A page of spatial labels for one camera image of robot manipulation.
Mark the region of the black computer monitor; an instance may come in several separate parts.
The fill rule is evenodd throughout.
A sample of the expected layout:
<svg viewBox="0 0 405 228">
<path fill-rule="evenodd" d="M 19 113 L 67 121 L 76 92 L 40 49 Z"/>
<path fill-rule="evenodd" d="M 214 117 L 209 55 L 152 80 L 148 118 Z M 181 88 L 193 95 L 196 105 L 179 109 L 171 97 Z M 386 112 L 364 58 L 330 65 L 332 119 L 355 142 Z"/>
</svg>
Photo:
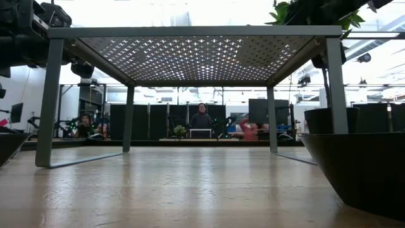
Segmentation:
<svg viewBox="0 0 405 228">
<path fill-rule="evenodd" d="M 10 120 L 12 124 L 21 122 L 22 111 L 23 103 L 14 104 L 11 107 Z"/>
</svg>

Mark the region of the black storage rack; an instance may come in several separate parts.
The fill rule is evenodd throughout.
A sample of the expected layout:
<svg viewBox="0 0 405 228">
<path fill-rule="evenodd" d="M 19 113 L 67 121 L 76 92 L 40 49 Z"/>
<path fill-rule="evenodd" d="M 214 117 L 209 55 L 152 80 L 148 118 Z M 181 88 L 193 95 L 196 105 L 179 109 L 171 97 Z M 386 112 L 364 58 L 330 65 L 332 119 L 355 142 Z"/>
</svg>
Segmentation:
<svg viewBox="0 0 405 228">
<path fill-rule="evenodd" d="M 108 121 L 106 119 L 107 85 L 99 83 L 79 83 L 79 123 L 82 116 L 90 124 L 90 138 L 106 139 L 108 136 Z"/>
</svg>

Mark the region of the black bowl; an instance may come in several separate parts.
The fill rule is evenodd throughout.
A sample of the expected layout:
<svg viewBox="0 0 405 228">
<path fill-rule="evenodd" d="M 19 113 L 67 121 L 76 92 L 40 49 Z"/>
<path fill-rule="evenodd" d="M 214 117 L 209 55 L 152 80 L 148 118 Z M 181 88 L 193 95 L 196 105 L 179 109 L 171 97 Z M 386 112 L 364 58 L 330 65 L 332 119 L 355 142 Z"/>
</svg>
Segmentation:
<svg viewBox="0 0 405 228">
<path fill-rule="evenodd" d="M 345 204 L 405 222 L 405 132 L 306 134 L 301 141 Z"/>
</svg>

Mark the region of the black partition panels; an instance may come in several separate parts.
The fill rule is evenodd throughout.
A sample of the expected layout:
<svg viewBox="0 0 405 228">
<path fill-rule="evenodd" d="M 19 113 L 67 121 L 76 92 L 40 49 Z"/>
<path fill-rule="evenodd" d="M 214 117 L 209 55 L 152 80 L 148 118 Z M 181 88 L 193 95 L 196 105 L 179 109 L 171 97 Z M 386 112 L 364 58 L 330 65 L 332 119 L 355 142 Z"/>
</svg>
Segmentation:
<svg viewBox="0 0 405 228">
<path fill-rule="evenodd" d="M 135 104 L 132 117 L 133 141 L 159 141 L 176 137 L 174 128 L 185 128 L 184 137 L 190 136 L 192 116 L 198 112 L 196 104 Z M 122 140 L 124 136 L 126 106 L 113 104 L 110 108 L 109 137 Z"/>
<path fill-rule="evenodd" d="M 405 132 L 405 103 L 353 104 L 359 109 L 355 133 Z"/>
</svg>

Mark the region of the person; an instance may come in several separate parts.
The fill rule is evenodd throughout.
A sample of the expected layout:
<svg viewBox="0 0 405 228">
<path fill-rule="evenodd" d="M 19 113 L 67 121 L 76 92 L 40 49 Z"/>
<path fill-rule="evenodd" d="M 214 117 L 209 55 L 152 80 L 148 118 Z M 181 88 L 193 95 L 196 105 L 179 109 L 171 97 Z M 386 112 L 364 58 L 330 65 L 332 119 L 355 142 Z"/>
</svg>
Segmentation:
<svg viewBox="0 0 405 228">
<path fill-rule="evenodd" d="M 77 138 L 88 138 L 93 134 L 95 134 L 95 131 L 92 126 L 92 117 L 89 114 L 84 113 L 80 117 L 79 125 L 77 126 L 77 131 L 73 136 Z"/>
<path fill-rule="evenodd" d="M 243 119 L 240 122 L 240 127 L 244 133 L 243 139 L 245 141 L 257 141 L 257 131 L 259 129 L 259 125 L 256 123 L 249 122 L 248 118 Z"/>
<path fill-rule="evenodd" d="M 192 129 L 210 129 L 212 126 L 212 119 L 206 113 L 206 105 L 204 103 L 199 103 L 197 106 L 197 113 L 194 114 L 190 121 L 190 126 Z"/>
</svg>

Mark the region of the grey perforated metal shelf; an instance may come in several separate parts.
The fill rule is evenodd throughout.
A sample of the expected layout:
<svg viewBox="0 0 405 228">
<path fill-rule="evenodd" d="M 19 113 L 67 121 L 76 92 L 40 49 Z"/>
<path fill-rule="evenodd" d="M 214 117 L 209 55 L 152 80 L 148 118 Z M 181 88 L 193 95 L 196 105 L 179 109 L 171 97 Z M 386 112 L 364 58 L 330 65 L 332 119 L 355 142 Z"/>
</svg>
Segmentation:
<svg viewBox="0 0 405 228">
<path fill-rule="evenodd" d="M 302 48 L 282 65 L 264 84 L 267 86 L 269 116 L 275 116 L 274 87 L 288 74 L 297 70 L 305 61 L 327 52 L 330 82 L 330 107 L 334 134 L 347 134 L 346 97 L 342 78 L 340 53 L 341 27 L 338 25 L 291 25 L 291 26 L 223 26 L 223 27 L 96 27 L 96 28 L 50 28 L 47 31 L 49 50 L 42 107 L 40 130 L 35 154 L 35 165 L 39 168 L 60 168 L 63 163 L 51 163 L 54 117 L 56 113 L 61 60 L 64 42 L 76 38 L 106 37 L 212 37 L 220 36 L 309 36 L 319 38 Z"/>
</svg>

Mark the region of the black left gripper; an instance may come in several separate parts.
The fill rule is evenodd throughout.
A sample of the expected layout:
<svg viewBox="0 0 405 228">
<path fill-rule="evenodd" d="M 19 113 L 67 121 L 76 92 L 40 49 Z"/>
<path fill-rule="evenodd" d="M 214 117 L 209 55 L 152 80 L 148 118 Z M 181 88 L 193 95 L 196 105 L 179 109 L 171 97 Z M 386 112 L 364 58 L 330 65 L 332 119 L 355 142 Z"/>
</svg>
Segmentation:
<svg viewBox="0 0 405 228">
<path fill-rule="evenodd" d="M 0 35 L 0 75 L 10 78 L 10 68 L 28 66 L 45 68 L 49 52 L 49 42 L 28 35 Z M 70 70 L 82 78 L 91 78 L 94 67 L 64 48 L 61 65 L 71 64 Z"/>
</svg>

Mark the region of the black teardrop plate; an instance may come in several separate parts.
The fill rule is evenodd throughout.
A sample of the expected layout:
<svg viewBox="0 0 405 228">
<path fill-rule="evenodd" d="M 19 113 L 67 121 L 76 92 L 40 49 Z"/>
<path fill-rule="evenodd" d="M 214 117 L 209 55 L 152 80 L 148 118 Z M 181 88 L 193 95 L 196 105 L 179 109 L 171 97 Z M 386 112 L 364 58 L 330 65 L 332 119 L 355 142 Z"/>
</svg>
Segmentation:
<svg viewBox="0 0 405 228">
<path fill-rule="evenodd" d="M 30 134 L 0 133 L 0 168 L 7 164 L 29 137 Z"/>
</svg>

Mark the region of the black plant pot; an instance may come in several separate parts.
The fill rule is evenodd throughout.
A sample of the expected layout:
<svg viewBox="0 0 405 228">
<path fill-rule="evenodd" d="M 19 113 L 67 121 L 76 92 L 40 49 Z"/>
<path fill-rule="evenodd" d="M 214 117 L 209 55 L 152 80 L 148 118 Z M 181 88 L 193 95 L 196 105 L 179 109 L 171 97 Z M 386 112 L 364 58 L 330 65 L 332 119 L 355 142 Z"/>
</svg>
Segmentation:
<svg viewBox="0 0 405 228">
<path fill-rule="evenodd" d="M 348 133 L 356 132 L 359 108 L 347 108 Z M 332 112 L 330 108 L 320 108 L 304 112 L 310 134 L 333 134 Z"/>
</svg>

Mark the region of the large black display screen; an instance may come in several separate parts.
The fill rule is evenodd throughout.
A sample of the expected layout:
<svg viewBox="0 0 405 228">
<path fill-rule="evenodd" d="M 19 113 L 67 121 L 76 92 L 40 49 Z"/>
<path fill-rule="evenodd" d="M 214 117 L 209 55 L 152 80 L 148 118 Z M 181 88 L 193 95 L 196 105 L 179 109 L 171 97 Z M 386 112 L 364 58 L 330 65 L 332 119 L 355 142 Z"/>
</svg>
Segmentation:
<svg viewBox="0 0 405 228">
<path fill-rule="evenodd" d="M 276 99 L 275 114 L 277 125 L 288 125 L 289 116 L 289 101 Z M 249 99 L 249 121 L 256 124 L 267 124 L 268 116 L 268 100 L 267 99 Z"/>
</svg>

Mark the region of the black aluminium table frame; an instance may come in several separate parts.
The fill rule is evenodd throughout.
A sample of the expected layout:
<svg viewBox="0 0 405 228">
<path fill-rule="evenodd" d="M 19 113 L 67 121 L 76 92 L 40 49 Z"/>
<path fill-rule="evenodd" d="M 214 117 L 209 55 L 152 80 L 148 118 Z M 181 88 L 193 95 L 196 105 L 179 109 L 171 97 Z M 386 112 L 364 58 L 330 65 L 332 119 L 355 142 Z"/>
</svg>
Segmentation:
<svg viewBox="0 0 405 228">
<path fill-rule="evenodd" d="M 105 141 L 53 141 L 52 148 L 74 148 L 81 146 L 122 146 L 122 141 L 105 140 Z M 235 139 L 200 139 L 200 140 L 178 140 L 163 139 L 162 141 L 131 141 L 134 147 L 267 147 L 269 141 L 236 141 Z"/>
</svg>

